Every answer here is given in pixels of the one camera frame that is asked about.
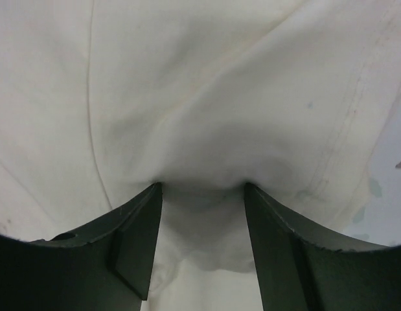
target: curved edge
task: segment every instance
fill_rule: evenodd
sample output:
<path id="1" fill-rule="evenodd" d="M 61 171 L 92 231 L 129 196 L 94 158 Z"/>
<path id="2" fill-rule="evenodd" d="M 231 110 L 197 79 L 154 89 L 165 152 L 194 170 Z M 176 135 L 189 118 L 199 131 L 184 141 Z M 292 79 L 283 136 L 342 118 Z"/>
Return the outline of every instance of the curved edge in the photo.
<path id="1" fill-rule="evenodd" d="M 132 218 L 133 215 L 136 215 L 141 207 L 144 206 L 153 196 L 155 196 L 158 191 L 161 191 L 161 184 L 153 184 L 120 207 L 117 207 L 116 209 L 103 214 L 102 216 L 99 216 L 98 218 L 95 218 L 94 220 L 80 227 L 61 233 L 52 240 L 18 242 L 45 248 L 75 248 L 85 244 L 94 243 L 111 234 L 122 224 Z M 71 236 L 71 238 L 64 239 L 63 236 Z"/>
<path id="2" fill-rule="evenodd" d="M 245 185 L 245 194 L 253 196 L 259 202 L 257 208 L 263 210 L 287 232 L 305 244 L 341 252 L 372 252 L 393 249 L 343 235 L 323 227 L 307 217 L 287 208 L 257 186 Z"/>

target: dark green plastic part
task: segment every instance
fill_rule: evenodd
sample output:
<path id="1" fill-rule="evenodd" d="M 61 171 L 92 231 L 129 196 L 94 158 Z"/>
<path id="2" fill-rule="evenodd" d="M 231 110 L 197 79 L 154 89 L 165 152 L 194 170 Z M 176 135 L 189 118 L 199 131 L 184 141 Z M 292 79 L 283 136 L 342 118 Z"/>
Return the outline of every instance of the dark green plastic part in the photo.
<path id="1" fill-rule="evenodd" d="M 264 311 L 401 311 L 401 246 L 341 235 L 251 184 L 244 198 Z"/>
<path id="2" fill-rule="evenodd" d="M 138 311 L 161 216 L 160 185 L 51 241 L 0 235 L 0 311 Z"/>
<path id="3" fill-rule="evenodd" d="M 244 199 L 264 311 L 401 311 L 401 246 L 326 229 L 251 184 Z M 0 311 L 139 311 L 162 200 L 156 184 L 51 241 L 0 235 Z"/>

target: white cloth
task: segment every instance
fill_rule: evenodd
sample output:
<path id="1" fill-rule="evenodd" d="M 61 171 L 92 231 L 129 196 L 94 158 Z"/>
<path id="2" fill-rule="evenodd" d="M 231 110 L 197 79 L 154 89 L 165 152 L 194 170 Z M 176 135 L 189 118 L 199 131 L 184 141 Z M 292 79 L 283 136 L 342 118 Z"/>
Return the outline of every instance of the white cloth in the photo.
<path id="1" fill-rule="evenodd" d="M 361 240 L 401 244 L 401 101 L 369 161 L 371 199 L 343 231 Z"/>
<path id="2" fill-rule="evenodd" d="M 0 232 L 162 181 L 144 308 L 260 310 L 239 186 L 341 229 L 400 97 L 401 0 L 0 0 Z"/>

